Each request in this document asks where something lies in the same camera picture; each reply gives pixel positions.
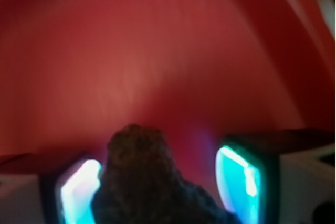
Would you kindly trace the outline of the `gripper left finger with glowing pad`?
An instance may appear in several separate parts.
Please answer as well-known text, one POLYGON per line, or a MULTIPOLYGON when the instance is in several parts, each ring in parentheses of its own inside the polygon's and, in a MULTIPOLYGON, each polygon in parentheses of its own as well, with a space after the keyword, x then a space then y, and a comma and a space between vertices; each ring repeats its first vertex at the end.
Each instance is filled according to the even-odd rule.
POLYGON ((94 223, 101 169, 82 153, 1 156, 1 223, 94 223))

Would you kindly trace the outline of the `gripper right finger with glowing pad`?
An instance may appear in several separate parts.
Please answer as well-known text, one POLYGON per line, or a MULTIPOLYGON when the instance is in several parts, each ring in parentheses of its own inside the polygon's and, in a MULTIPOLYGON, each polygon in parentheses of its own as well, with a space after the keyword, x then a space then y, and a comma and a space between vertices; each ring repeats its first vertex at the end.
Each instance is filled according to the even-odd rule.
POLYGON ((228 134, 215 159, 221 201, 241 223, 335 223, 335 134, 228 134))

